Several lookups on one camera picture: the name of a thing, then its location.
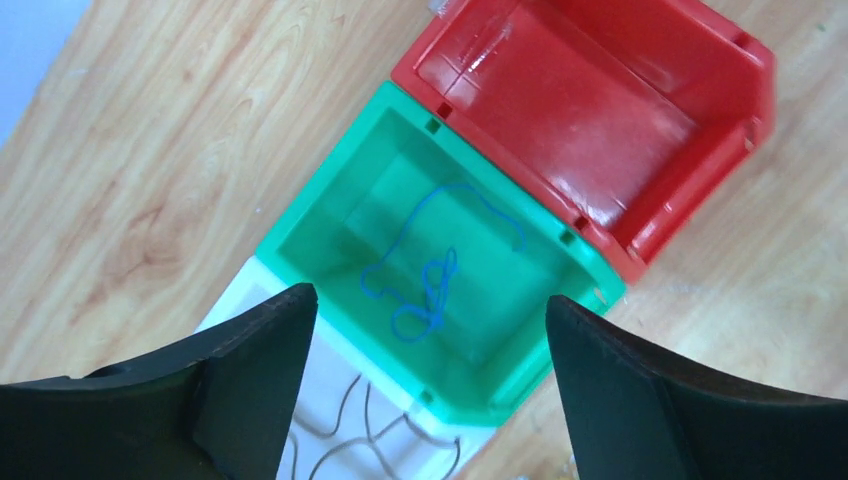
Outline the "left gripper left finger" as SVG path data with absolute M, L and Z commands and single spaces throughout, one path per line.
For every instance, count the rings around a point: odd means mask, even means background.
M 317 320 L 296 284 L 81 378 L 1 388 L 5 479 L 273 479 Z

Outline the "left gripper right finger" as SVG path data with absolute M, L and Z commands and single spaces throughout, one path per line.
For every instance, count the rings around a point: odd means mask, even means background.
M 745 380 L 571 299 L 546 331 L 583 479 L 843 479 L 847 404 Z

